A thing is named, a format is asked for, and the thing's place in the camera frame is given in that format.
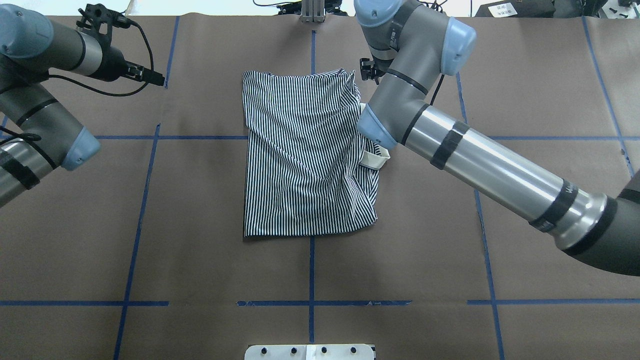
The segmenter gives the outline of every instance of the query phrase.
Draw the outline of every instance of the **black box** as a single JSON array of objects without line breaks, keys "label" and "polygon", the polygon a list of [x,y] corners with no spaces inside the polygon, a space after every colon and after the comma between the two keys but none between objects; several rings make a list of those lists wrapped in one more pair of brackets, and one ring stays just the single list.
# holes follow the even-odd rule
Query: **black box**
[{"label": "black box", "polygon": [[[493,16],[489,7],[506,4],[508,8],[505,9],[508,12],[511,9],[515,9],[517,14]],[[476,17],[553,17],[556,12],[552,0],[512,0],[512,1],[498,1],[496,3],[481,5],[476,13]]]}]

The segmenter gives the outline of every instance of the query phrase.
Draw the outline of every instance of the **wire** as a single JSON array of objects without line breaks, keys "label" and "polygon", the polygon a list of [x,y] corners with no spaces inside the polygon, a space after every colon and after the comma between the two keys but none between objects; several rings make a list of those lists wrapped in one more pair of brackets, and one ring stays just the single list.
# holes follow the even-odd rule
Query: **wire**
[{"label": "wire", "polygon": [[3,131],[11,136],[9,136],[8,138],[0,141],[0,145],[4,145],[8,142],[10,142],[11,140],[14,139],[23,139],[24,141],[27,142],[36,142],[36,141],[40,141],[42,140],[42,137],[40,137],[40,135],[36,135],[33,133],[22,133],[22,134],[18,134],[18,133],[14,133],[13,131],[7,129],[4,126],[0,126],[0,131]]},{"label": "wire", "polygon": [[[151,65],[151,71],[153,71],[154,70],[154,54],[151,51],[151,45],[149,45],[149,40],[147,39],[147,35],[145,34],[145,31],[142,30],[142,26],[140,26],[140,24],[138,24],[137,22],[135,22],[135,21],[133,21],[131,19],[129,19],[129,21],[131,22],[131,25],[137,27],[138,30],[140,30],[140,34],[142,35],[142,39],[144,39],[145,45],[147,46],[147,51],[149,52],[149,63]],[[146,88],[147,85],[149,85],[149,82],[146,81],[144,84],[142,84],[142,86],[140,86],[139,88],[133,90],[132,92],[127,92],[127,93],[124,93],[124,94],[114,94],[112,92],[105,92],[105,91],[102,91],[102,90],[98,90],[98,89],[96,89],[94,87],[91,87],[91,86],[89,86],[87,84],[83,84],[80,81],[77,81],[77,80],[68,78],[66,76],[62,76],[62,75],[49,75],[49,79],[67,80],[70,83],[73,83],[73,84],[76,84],[78,86],[81,86],[81,87],[83,87],[83,88],[85,88],[87,90],[91,90],[92,92],[97,92],[98,94],[101,94],[101,95],[113,96],[113,97],[125,97],[125,96],[135,95],[135,94],[141,92],[144,88]]]},{"label": "wire", "polygon": [[253,0],[253,4],[255,6],[276,6],[276,5],[286,5],[286,4],[293,4],[295,1],[284,1],[282,3],[275,3],[275,4],[258,4],[255,2],[255,0]]},{"label": "wire", "polygon": [[429,3],[429,2],[427,2],[427,1],[420,1],[420,0],[418,0],[418,2],[419,2],[419,3],[425,4],[428,8],[430,8],[430,9],[432,9],[432,10],[435,10],[435,11],[437,11],[437,12],[441,12],[441,13],[443,12],[443,10],[442,10],[442,5],[444,5],[444,3],[446,3],[447,1],[449,1],[449,0],[445,0],[445,1],[444,1],[444,2],[442,2],[442,3],[438,3],[438,1],[434,1],[434,2],[432,2],[432,3]]},{"label": "wire", "polygon": [[442,86],[443,81],[444,74],[440,76],[440,81],[438,82],[438,86],[436,86],[436,90],[433,92],[433,97],[431,98],[431,103],[429,105],[433,105],[433,102],[436,101],[436,96],[438,95],[438,91],[440,91],[440,86]]}]

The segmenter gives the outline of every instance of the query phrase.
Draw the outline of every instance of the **blue tape line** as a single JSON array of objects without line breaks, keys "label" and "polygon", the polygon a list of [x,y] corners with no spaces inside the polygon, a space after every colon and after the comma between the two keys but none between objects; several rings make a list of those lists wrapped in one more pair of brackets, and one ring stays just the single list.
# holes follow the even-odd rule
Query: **blue tape line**
[{"label": "blue tape line", "polygon": [[311,74],[316,73],[316,31],[311,30]]},{"label": "blue tape line", "polygon": [[127,310],[128,306],[122,307],[122,312],[120,313],[120,326],[118,327],[118,337],[116,339],[116,347],[113,351],[113,360],[118,360],[120,357],[120,347],[122,346],[122,334],[124,333],[124,322],[127,319]]},{"label": "blue tape line", "polygon": [[[314,300],[314,307],[316,306],[407,306],[412,303],[412,300]],[[237,305],[239,307],[246,306],[309,306],[310,302],[306,300],[265,300],[265,301],[239,301]]]},{"label": "blue tape line", "polygon": [[489,136],[493,140],[585,140],[618,141],[616,136]]},{"label": "blue tape line", "polygon": [[489,245],[486,241],[486,231],[484,228],[484,216],[482,214],[482,204],[480,203],[480,193],[474,189],[476,198],[476,210],[480,219],[480,227],[482,229],[482,243],[484,245],[484,265],[486,267],[486,278],[489,283],[489,294],[491,296],[491,308],[493,311],[493,326],[495,327],[495,336],[498,341],[498,354],[500,360],[504,360],[504,347],[502,346],[502,331],[500,329],[500,317],[498,315],[498,304],[495,300],[495,288],[493,287],[493,272],[491,270],[491,259],[489,257]]},{"label": "blue tape line", "polygon": [[2,300],[0,306],[169,306],[168,301]]},{"label": "blue tape line", "polygon": [[460,73],[456,73],[456,82],[458,84],[458,99],[460,100],[460,110],[462,111],[462,118],[465,119],[465,124],[468,124],[467,120],[467,107],[465,106],[465,100],[462,98],[462,81],[460,81]]},{"label": "blue tape line", "polygon": [[309,238],[309,343],[316,340],[314,302],[316,301],[316,237]]},{"label": "blue tape line", "polygon": [[[149,195],[149,182],[151,182],[151,173],[154,169],[154,162],[156,160],[156,149],[158,145],[158,136],[160,135],[160,124],[156,126],[156,133],[154,135],[154,144],[151,147],[151,157],[149,159],[149,167],[147,169],[147,179],[145,181],[145,189],[142,193],[142,204],[140,205],[140,216],[138,217],[138,228],[136,229],[136,240],[133,243],[133,252],[131,254],[131,264],[129,265],[129,276],[127,277],[127,288],[124,293],[124,301],[129,302],[129,296],[131,295],[131,284],[133,282],[133,273],[136,268],[136,258],[138,257],[138,247],[140,245],[140,235],[142,233],[142,220],[145,217],[145,210],[147,208],[147,196]],[[120,356],[120,345],[122,344],[122,334],[124,333],[124,324],[127,319],[127,305],[122,307],[122,314],[120,315],[120,326],[118,328],[118,337],[116,339],[116,347],[113,354],[113,359],[117,360]]]},{"label": "blue tape line", "polygon": [[175,40],[178,37],[178,24],[180,17],[175,17],[175,25],[173,26],[173,38],[171,40],[171,50],[169,51],[169,61],[166,64],[166,76],[164,77],[164,88],[169,88],[169,75],[171,74],[171,64],[173,63],[173,51],[175,50]]},{"label": "blue tape line", "polygon": [[316,301],[316,306],[407,306],[411,300],[325,300]]},{"label": "blue tape line", "polygon": [[246,135],[163,135],[159,140],[247,140]]},{"label": "blue tape line", "polygon": [[[491,305],[491,300],[468,300],[467,305]],[[640,304],[640,299],[515,299],[496,300],[497,305]]]},{"label": "blue tape line", "polygon": [[[460,79],[460,73],[456,73],[456,82],[458,83],[458,97],[460,98],[460,110],[462,111],[462,117],[465,119],[465,124],[468,124],[467,109],[465,107],[465,100],[462,97],[462,80]],[[480,193],[474,189],[474,197],[476,198],[476,211],[478,219],[480,219],[480,227],[482,230],[482,243],[484,245],[484,265],[486,267],[486,279],[489,284],[489,294],[491,296],[491,308],[493,310],[493,326],[495,327],[495,337],[498,344],[498,354],[500,360],[504,360],[504,347],[502,346],[502,331],[500,329],[500,317],[498,315],[498,305],[495,302],[495,288],[493,287],[493,272],[491,270],[491,259],[489,257],[489,245],[486,241],[486,231],[484,228],[484,216],[482,214],[482,204],[480,203]]]},{"label": "blue tape line", "polygon": [[[100,140],[153,140],[153,135],[98,135]],[[246,135],[161,135],[158,140],[247,140]]]},{"label": "blue tape line", "polygon": [[589,52],[591,53],[593,66],[596,69],[596,74],[598,75],[598,81],[600,82],[600,87],[602,87],[602,93],[604,94],[604,99],[607,102],[607,107],[609,108],[611,119],[613,120],[613,126],[616,128],[616,134],[618,135],[618,140],[620,141],[620,146],[622,147],[622,151],[625,152],[625,161],[627,163],[627,168],[629,169],[629,174],[633,177],[633,175],[635,174],[634,168],[631,165],[631,160],[629,159],[627,146],[625,145],[625,142],[622,140],[622,132],[620,131],[618,118],[616,117],[616,113],[613,111],[613,106],[611,105],[611,99],[609,98],[607,87],[604,85],[604,80],[602,79],[602,74],[600,73],[600,66],[598,66],[598,60],[596,59],[596,54],[593,51],[593,45],[591,44],[591,36],[589,35],[589,27],[587,26],[587,19],[584,16],[582,17],[582,26],[584,27],[584,34],[587,37],[587,45],[589,46]]}]

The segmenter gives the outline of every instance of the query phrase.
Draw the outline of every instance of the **white sticker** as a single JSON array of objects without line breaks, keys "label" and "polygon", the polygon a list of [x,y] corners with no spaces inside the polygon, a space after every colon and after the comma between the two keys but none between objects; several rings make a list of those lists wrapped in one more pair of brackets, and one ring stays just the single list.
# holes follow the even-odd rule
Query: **white sticker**
[{"label": "white sticker", "polygon": [[511,3],[489,6],[489,11],[493,17],[507,17],[518,15]]}]

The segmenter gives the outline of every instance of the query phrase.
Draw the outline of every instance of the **folded shirt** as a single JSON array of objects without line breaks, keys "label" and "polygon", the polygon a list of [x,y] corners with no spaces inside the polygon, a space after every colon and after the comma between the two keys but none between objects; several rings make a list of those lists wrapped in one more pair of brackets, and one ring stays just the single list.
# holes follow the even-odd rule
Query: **folded shirt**
[{"label": "folded shirt", "polygon": [[381,147],[356,129],[354,79],[343,69],[244,73],[245,236],[337,234],[375,223],[378,170],[359,162]]}]

